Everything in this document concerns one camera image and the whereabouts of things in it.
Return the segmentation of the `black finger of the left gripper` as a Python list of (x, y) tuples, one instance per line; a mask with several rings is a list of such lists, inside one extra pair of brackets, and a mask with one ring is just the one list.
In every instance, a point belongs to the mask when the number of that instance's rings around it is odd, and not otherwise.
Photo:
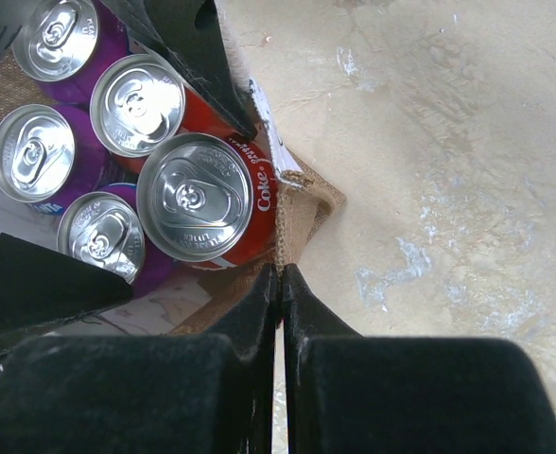
[(214, 1), (106, 1), (143, 46), (165, 58), (241, 135), (257, 135), (251, 103), (236, 84)]
[(0, 234), (0, 336), (128, 301), (117, 274), (20, 238)]

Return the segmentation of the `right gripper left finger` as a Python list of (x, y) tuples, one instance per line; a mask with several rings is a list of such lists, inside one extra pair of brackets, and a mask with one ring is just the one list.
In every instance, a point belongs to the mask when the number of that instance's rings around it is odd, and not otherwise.
[(180, 336), (41, 337), (0, 377), (0, 453), (268, 453), (278, 273)]

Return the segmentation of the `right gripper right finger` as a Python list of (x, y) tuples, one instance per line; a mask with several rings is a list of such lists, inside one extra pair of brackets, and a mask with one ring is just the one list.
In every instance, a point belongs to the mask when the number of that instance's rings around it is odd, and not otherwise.
[(293, 453), (556, 453), (530, 358), (494, 338), (365, 337), (282, 274)]

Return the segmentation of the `purple soda can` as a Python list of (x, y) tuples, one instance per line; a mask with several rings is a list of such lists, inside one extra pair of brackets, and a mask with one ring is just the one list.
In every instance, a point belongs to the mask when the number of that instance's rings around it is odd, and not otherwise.
[(42, 1), (11, 45), (20, 68), (59, 103), (87, 106), (104, 71), (130, 54), (128, 32), (101, 2)]
[(27, 104), (0, 122), (0, 189), (40, 213), (59, 216), (78, 197), (124, 177), (79, 107)]
[(174, 269), (174, 260), (144, 231), (134, 183), (108, 184), (73, 201), (61, 217), (57, 248), (119, 275), (136, 298), (158, 288)]

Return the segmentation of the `red soda can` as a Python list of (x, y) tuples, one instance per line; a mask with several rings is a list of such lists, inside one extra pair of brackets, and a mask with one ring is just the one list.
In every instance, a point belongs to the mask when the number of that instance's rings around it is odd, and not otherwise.
[(152, 152), (136, 189), (144, 230), (200, 270), (252, 262), (275, 245), (277, 179), (268, 154), (238, 134), (179, 134)]
[(89, 114), (97, 139), (136, 174), (155, 149), (179, 133), (220, 138), (236, 133), (168, 62), (148, 54), (129, 55), (104, 71)]

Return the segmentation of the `canvas bag with rope handles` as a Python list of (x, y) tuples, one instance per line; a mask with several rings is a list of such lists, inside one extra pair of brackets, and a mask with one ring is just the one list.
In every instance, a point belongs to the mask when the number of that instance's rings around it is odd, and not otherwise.
[[(316, 234), (326, 219), (343, 205), (345, 198), (305, 162), (296, 156), (290, 156), (288, 150), (279, 143), (279, 136), (265, 94), (249, 76), (246, 64), (226, 22), (222, 5), (220, 3), (216, 5), (229, 64), (235, 71), (237, 86), (244, 88), (248, 95), (262, 148), (269, 154), (274, 165), (288, 158), (288, 165), (280, 166), (278, 169), (278, 212), (275, 221), (274, 261), (276, 265), (282, 267), (300, 259), (311, 237)], [(5, 62), (8, 52), (9, 48), (0, 61), (0, 117), (12, 104), (32, 100), (38, 94), (38, 90), (31, 83)], [(0, 234), (14, 236), (49, 249), (47, 246), (49, 234), (44, 228), (45, 221), (41, 216), (29, 214), (17, 203), (3, 201), (0, 196)], [(0, 337), (14, 336), (21, 331), (35, 328), (51, 327), (76, 318), (35, 325)]]

